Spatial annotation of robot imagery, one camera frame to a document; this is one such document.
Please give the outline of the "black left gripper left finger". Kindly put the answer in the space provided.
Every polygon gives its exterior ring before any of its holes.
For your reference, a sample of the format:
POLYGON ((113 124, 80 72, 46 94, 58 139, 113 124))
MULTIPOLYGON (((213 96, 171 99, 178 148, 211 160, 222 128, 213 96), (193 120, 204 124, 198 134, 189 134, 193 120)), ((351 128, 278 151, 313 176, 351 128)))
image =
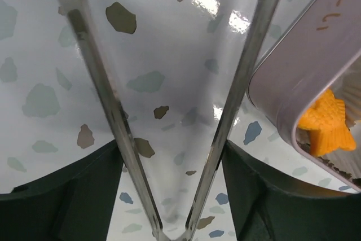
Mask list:
POLYGON ((1 240, 106 240, 122 167, 111 141, 1 194, 1 240))

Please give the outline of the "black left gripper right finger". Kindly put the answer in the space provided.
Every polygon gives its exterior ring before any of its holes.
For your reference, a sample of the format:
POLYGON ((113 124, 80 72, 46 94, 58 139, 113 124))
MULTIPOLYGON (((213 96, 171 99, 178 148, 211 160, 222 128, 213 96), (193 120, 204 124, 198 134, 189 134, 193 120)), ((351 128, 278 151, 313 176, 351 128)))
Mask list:
POLYGON ((222 166, 237 240, 360 240, 360 194, 293 178, 231 141, 222 166))

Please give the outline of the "orange fish cookie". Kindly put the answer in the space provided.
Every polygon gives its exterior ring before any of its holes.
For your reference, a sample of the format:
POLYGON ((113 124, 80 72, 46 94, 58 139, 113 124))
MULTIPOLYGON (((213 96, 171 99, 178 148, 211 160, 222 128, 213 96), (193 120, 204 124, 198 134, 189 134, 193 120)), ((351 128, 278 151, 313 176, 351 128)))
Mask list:
POLYGON ((346 125, 345 102, 327 89, 301 116, 297 127, 309 132, 310 154, 320 157, 337 149, 353 151, 356 141, 346 125))

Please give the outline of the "steel slotted tongs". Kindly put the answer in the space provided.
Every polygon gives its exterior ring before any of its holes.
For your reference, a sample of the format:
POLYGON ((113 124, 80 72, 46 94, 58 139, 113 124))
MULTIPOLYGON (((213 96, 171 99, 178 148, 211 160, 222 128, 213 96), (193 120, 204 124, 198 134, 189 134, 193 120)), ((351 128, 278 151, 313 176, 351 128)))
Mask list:
POLYGON ((58 0, 157 240, 192 240, 279 0, 58 0))

